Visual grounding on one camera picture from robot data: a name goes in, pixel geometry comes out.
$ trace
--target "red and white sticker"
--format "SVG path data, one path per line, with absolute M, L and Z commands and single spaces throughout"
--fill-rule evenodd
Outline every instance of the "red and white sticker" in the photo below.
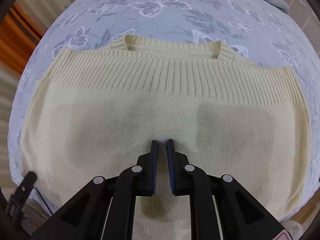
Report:
M 291 236 L 289 235 L 288 231 L 283 229 L 279 235 L 277 235 L 272 240 L 292 240 Z

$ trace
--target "metal screw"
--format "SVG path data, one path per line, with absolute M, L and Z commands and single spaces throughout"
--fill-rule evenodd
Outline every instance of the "metal screw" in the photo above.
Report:
M 224 175 L 222 177 L 222 179 L 225 181 L 225 182 L 231 182 L 233 180 L 233 178 L 230 176 L 230 175 Z
M 188 165 L 184 166 L 184 169 L 186 171 L 194 171 L 195 167 L 193 165 L 188 164 Z
M 133 172 L 140 172 L 140 171 L 142 171 L 142 168 L 140 166 L 133 166 L 131 170 Z
M 93 179 L 93 183 L 94 184 L 101 184 L 103 182 L 103 177 L 95 177 L 94 179 Z

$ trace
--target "black cable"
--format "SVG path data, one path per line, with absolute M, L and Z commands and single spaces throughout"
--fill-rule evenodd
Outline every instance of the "black cable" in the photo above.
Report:
M 39 196 L 41 197 L 43 203 L 45 204 L 45 206 L 47 207 L 47 209 L 49 210 L 49 212 L 51 213 L 51 215 L 53 215 L 51 209 L 49 208 L 49 206 L 47 205 L 46 201 L 44 200 L 43 196 L 40 194 L 39 190 L 37 190 L 35 187 L 34 189 L 38 192 Z

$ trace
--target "yellow object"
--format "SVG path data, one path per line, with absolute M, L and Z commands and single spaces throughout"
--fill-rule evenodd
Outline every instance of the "yellow object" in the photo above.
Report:
M 57 206 L 93 177 L 118 176 L 159 144 L 156 196 L 137 198 L 137 239 L 190 236 L 189 198 L 171 195 L 165 142 L 207 174 L 231 174 L 276 218 L 300 202 L 308 109 L 289 67 L 263 69 L 222 42 L 126 35 L 64 48 L 39 81 L 21 135 L 22 174 Z

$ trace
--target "bed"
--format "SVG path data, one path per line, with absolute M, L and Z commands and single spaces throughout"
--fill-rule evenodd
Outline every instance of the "bed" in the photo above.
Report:
M 125 33 L 184 43 L 222 40 L 263 68 L 290 65 L 308 103 L 312 137 L 301 203 L 288 217 L 306 204 L 320 186 L 320 59 L 291 17 L 263 0 L 76 0 L 46 32 L 19 82 L 8 134 L 10 171 L 17 185 L 23 179 L 20 135 L 37 80 L 64 46 L 97 49 Z M 31 196 L 47 210 L 36 192 Z

